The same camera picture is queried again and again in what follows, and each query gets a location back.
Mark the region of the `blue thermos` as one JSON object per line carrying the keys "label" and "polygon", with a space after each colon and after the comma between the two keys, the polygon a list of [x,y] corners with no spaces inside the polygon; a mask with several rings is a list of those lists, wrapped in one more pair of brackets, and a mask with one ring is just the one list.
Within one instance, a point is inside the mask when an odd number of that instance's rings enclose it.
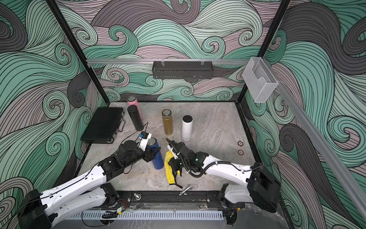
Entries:
{"label": "blue thermos", "polygon": [[148,150],[153,155],[152,163],[153,163],[154,168],[156,170],[162,169],[164,167],[164,161],[163,161],[162,154],[160,151],[161,148],[160,148],[156,138],[153,138],[153,137],[150,138],[147,143],[147,146],[148,146]]}

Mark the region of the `yellow grey cleaning cloth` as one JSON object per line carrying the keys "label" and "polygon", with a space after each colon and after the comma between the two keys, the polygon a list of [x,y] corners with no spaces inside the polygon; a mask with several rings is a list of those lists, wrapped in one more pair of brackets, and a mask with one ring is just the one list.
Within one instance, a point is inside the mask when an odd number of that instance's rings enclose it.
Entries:
{"label": "yellow grey cleaning cloth", "polygon": [[168,151],[165,155],[165,161],[164,161],[166,178],[167,178],[169,185],[175,185],[175,186],[179,187],[180,189],[182,189],[183,187],[180,186],[179,184],[177,184],[177,182],[176,182],[176,176],[181,175],[180,171],[173,172],[173,168],[169,164],[169,162],[172,158],[173,158],[172,152]]}

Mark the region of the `gold thermos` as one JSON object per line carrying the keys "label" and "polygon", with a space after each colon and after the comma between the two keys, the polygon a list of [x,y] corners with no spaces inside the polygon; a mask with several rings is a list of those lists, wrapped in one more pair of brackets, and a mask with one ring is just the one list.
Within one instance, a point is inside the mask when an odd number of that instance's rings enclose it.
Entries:
{"label": "gold thermos", "polygon": [[164,109],[162,111],[163,125],[166,135],[171,135],[173,133],[173,117],[172,112],[169,109]]}

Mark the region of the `black thermos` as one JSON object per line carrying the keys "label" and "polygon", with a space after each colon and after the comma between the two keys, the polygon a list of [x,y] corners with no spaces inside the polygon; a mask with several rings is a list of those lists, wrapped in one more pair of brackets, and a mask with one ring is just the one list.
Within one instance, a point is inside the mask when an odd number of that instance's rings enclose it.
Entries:
{"label": "black thermos", "polygon": [[130,105],[127,108],[128,114],[131,118],[131,121],[136,129],[136,131],[141,131],[144,128],[144,124],[140,117],[139,110],[136,105]]}

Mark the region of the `pink thermos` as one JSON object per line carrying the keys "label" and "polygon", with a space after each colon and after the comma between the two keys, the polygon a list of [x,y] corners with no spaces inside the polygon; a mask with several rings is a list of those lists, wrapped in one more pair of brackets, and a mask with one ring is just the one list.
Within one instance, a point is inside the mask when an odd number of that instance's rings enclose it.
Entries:
{"label": "pink thermos", "polygon": [[139,111],[139,114],[140,114],[140,117],[141,119],[143,119],[143,114],[141,112],[141,109],[140,109],[140,106],[139,106],[139,103],[138,103],[138,100],[137,100],[137,97],[134,96],[134,95],[131,95],[127,98],[127,103],[132,106],[132,105],[135,105]]}

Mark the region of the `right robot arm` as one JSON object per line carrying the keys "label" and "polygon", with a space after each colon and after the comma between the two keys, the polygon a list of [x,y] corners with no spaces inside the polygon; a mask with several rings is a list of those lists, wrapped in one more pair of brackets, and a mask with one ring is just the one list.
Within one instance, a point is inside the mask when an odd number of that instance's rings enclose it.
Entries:
{"label": "right robot arm", "polygon": [[185,143],[167,140],[172,154],[169,173],[173,178],[186,170],[194,178],[213,175],[234,182],[223,185],[223,199],[231,204],[253,203],[262,210],[275,213],[279,202],[281,182],[266,165],[239,165],[220,160],[208,153],[190,150]]}

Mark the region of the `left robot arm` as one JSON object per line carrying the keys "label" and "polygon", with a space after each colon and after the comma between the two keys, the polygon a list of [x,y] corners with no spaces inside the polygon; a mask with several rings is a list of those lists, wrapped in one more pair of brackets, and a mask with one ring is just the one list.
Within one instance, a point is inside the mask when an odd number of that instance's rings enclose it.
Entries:
{"label": "left robot arm", "polygon": [[159,147],[148,148],[146,143],[128,140],[88,172],[55,188],[43,192],[35,189],[27,193],[17,213],[20,227],[50,229],[84,210],[99,206],[115,207],[119,195],[109,181],[141,159],[152,161],[159,151]]}

